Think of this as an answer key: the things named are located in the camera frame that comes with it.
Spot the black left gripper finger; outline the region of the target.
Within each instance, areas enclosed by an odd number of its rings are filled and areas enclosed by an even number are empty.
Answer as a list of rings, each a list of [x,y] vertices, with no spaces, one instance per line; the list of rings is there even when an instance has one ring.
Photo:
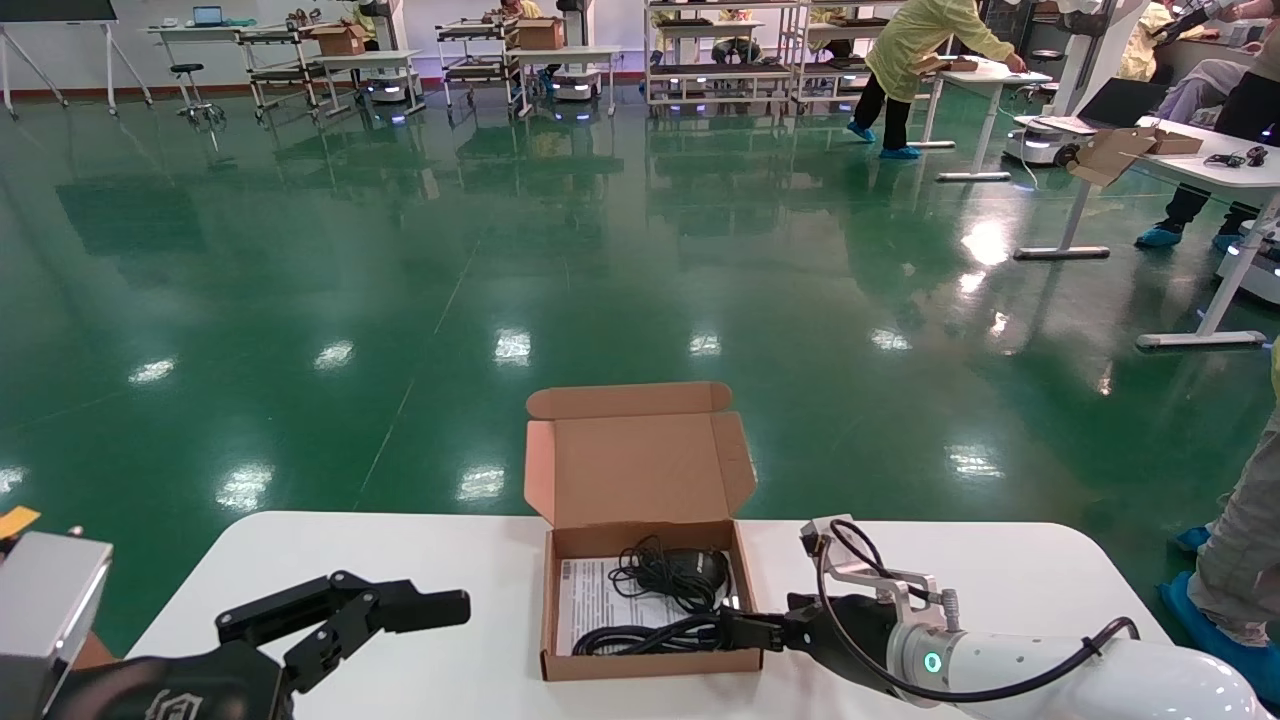
[[[369,582],[335,571],[219,614],[218,639],[268,644],[334,621],[344,611],[355,618],[356,635],[370,637],[462,626],[472,605],[462,589],[422,593],[407,579]]]
[[[461,626],[470,618],[468,594],[361,594],[285,652],[285,687],[308,693],[379,633]]]

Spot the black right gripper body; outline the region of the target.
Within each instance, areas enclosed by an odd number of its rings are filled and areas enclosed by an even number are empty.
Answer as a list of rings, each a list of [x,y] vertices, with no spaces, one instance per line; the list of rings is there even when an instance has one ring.
[[[804,652],[835,675],[881,693],[893,687],[870,670],[852,650],[886,670],[887,651],[899,624],[896,607],[864,594],[831,596],[788,593],[783,638],[791,651]]]

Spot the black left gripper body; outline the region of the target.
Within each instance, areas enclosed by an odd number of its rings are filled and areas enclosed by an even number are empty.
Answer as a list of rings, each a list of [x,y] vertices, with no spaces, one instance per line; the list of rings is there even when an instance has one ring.
[[[46,719],[292,719],[280,664],[243,642],[77,670]]]

